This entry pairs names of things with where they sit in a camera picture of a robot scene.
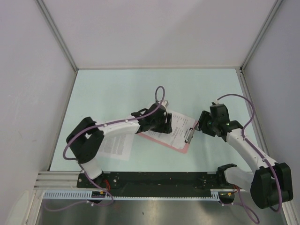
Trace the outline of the white printed paper sheet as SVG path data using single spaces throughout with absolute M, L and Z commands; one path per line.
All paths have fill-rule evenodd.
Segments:
M 106 158 L 128 161 L 135 135 L 120 135 L 105 138 L 101 143 L 98 155 Z

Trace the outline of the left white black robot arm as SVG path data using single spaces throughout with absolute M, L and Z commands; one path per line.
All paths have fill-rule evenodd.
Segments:
M 162 134 L 172 132 L 172 113 L 167 111 L 168 101 L 155 102 L 149 109 L 131 113 L 124 120 L 97 125 L 91 117 L 84 118 L 67 137 L 66 148 L 70 148 L 75 160 L 87 174 L 87 182 L 97 188 L 103 184 L 103 171 L 96 155 L 105 139 L 120 135 L 135 135 L 153 131 Z

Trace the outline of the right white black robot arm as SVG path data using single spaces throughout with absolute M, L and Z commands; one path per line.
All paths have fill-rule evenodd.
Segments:
M 292 174 L 288 164 L 278 163 L 254 145 L 245 135 L 243 126 L 236 120 L 230 120 L 224 104 L 213 104 L 209 111 L 202 111 L 197 130 L 222 138 L 251 169 L 246 172 L 236 164 L 218 167 L 216 182 L 221 188 L 235 185 L 249 192 L 260 209 L 293 199 Z

